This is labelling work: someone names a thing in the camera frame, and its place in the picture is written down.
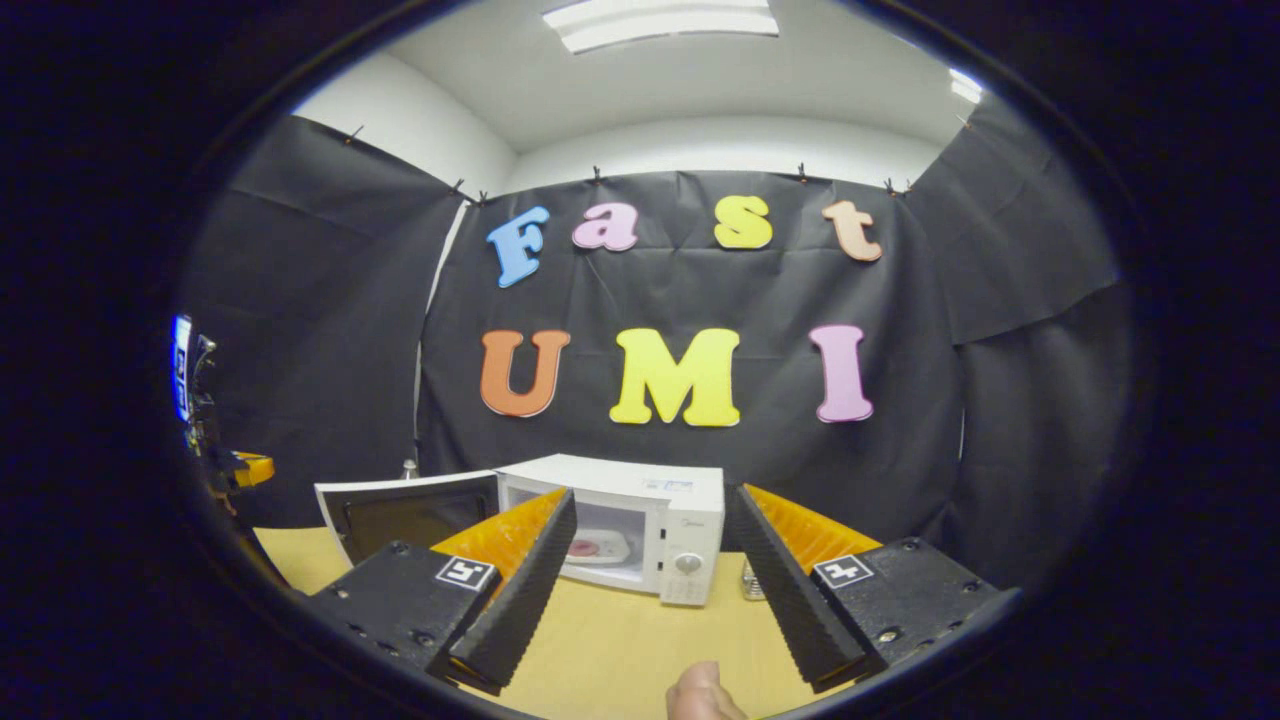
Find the white wall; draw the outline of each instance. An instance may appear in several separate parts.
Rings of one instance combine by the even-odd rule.
[[[654,170],[796,172],[904,187],[942,151],[923,140],[860,126],[774,117],[662,120],[575,138],[527,152],[503,192],[604,176]]]
[[[293,114],[360,140],[476,197],[591,177],[660,170],[805,172],[899,187],[942,147],[861,126],[782,117],[662,120],[611,129],[517,156],[483,120],[417,69],[387,54],[334,78]]]
[[[512,149],[448,92],[387,54],[371,55],[293,110],[453,184],[498,195],[516,161]]]

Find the foam letter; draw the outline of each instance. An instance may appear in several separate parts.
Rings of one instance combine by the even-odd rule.
[[[724,247],[755,250],[773,240],[773,225],[764,219],[769,206],[764,200],[745,195],[730,195],[716,204],[716,240]]]
[[[840,241],[841,250],[854,260],[870,263],[881,256],[881,247],[874,242],[867,242],[863,225],[872,224],[872,217],[859,213],[849,200],[841,200],[835,205],[823,208],[822,217],[836,224],[836,240]]]
[[[543,249],[543,231],[532,223],[545,223],[550,217],[547,208],[539,205],[489,233],[486,240],[498,250],[498,264],[502,265],[498,287],[511,287],[538,269],[538,260],[525,250],[538,252]],[[521,232],[525,225],[532,227]]]
[[[865,420],[872,416],[872,404],[863,397],[863,379],[858,372],[858,342],[863,331],[854,325],[823,325],[809,332],[809,340],[822,352],[822,377],[827,400],[818,406],[823,423]]]
[[[653,411],[644,404],[648,387],[663,423],[676,419],[692,389],[694,400],[685,410],[686,423],[717,428],[737,424],[739,411],[733,407],[731,384],[736,332],[710,328],[698,333],[678,365],[658,331],[622,331],[618,345],[626,351],[626,357],[622,392],[618,404],[609,410],[614,423],[643,425],[653,418]]]
[[[589,208],[582,217],[589,222],[573,231],[573,245],[579,247],[604,246],[614,252],[636,243],[636,209],[626,202],[603,202]]]
[[[511,391],[511,360],[525,337],[515,331],[489,331],[480,338],[484,343],[484,366],[480,369],[480,398],[489,410],[499,415],[531,418],[552,404],[556,396],[556,378],[559,375],[559,351],[568,345],[564,331],[534,333],[538,348],[538,369],[534,387],[524,395]]]

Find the black curtain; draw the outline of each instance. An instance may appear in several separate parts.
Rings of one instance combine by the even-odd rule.
[[[728,195],[767,201],[767,246],[717,243],[714,206]],[[837,243],[822,215],[837,200],[874,219],[874,263]],[[571,241],[602,202],[637,209],[634,247]],[[540,265],[499,287],[486,237],[535,206],[549,213],[531,254]],[[422,334],[424,468],[553,452],[723,466],[873,537],[920,533],[997,584],[1038,589],[1117,486],[1111,460],[1132,402],[1128,297],[1093,208],[1052,142],[988,97],[908,193],[648,173],[471,208]],[[864,420],[815,416],[824,384],[808,333],[824,324],[864,332],[861,384],[874,406]],[[628,328],[657,329],[676,360],[701,329],[737,332],[741,421],[613,423],[625,359],[616,337]],[[499,415],[481,400],[481,336],[494,329],[525,336],[517,392],[534,378],[531,336],[570,333],[544,413]]]
[[[218,342],[224,445],[275,477],[239,496],[260,527],[323,523],[312,486],[415,457],[417,337],[462,197],[358,140],[280,120],[207,217],[183,309]]]

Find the white microwave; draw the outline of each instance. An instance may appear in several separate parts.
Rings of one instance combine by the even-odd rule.
[[[475,473],[324,483],[325,524],[353,565],[393,539],[430,546],[558,487],[573,488],[577,533],[561,575],[707,603],[724,527],[724,474],[552,455]]]

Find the wooden table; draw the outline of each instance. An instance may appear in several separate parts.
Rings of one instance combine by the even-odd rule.
[[[271,561],[294,588],[315,593],[347,570],[328,528],[256,529]],[[806,705],[777,621],[764,601],[740,589],[742,553],[723,552],[705,607],[664,606],[657,596],[561,578],[511,685],[493,702],[559,719],[662,719],[666,692],[700,660],[718,660],[721,683],[753,717]]]

